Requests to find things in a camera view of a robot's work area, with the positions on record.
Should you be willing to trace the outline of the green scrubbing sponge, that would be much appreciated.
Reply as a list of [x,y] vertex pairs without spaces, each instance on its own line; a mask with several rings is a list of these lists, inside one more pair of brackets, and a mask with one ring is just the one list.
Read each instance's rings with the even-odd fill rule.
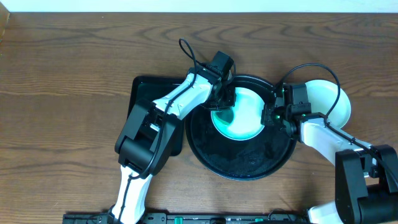
[[212,118],[219,123],[229,125],[233,122],[234,111],[231,108],[227,110],[213,111]]

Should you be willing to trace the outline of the mint green plate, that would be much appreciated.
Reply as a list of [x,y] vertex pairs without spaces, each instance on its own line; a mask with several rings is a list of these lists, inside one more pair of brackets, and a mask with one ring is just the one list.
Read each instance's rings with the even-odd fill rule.
[[254,91],[243,88],[235,88],[236,101],[231,107],[234,111],[233,122],[224,125],[211,120],[215,128],[226,138],[234,141],[245,141],[257,136],[263,129],[261,124],[261,113],[264,107],[264,100]]
[[[308,101],[311,103],[312,113],[326,115],[336,100],[337,85],[326,80],[311,80],[306,82]],[[349,121],[351,116],[351,102],[348,95],[340,89],[340,97],[330,113],[328,119],[331,123],[342,128]]]

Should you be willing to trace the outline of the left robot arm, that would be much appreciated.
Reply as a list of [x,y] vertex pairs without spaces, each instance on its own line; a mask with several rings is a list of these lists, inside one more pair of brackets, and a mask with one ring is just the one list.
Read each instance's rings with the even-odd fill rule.
[[198,65],[170,93],[152,101],[141,99],[132,107],[114,147],[121,165],[121,185],[110,211],[113,223],[137,223],[142,218],[150,182],[171,156],[178,129],[193,109],[232,106],[231,68]]

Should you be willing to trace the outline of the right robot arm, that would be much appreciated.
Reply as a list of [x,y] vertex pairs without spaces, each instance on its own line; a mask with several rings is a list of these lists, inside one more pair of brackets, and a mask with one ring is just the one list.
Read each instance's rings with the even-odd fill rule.
[[313,223],[387,223],[397,220],[397,153],[360,141],[332,125],[310,104],[265,105],[261,123],[281,128],[335,167],[335,200],[308,211]]

